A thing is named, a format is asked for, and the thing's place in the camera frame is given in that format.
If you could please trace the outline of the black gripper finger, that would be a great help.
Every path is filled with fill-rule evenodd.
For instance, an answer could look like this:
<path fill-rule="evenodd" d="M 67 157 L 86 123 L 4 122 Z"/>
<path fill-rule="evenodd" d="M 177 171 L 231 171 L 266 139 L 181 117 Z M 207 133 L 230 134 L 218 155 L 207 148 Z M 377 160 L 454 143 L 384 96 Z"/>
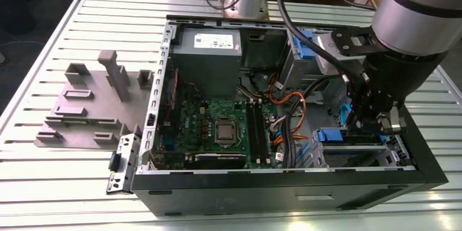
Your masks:
<path fill-rule="evenodd" d="M 346 127 L 351 132 L 369 132 L 381 135 L 381 123 L 378 123 L 378 113 L 371 102 L 373 94 L 370 89 L 370 78 L 361 75 L 362 81 L 346 84 L 346 95 L 350 98 L 351 112 L 346 119 Z"/>

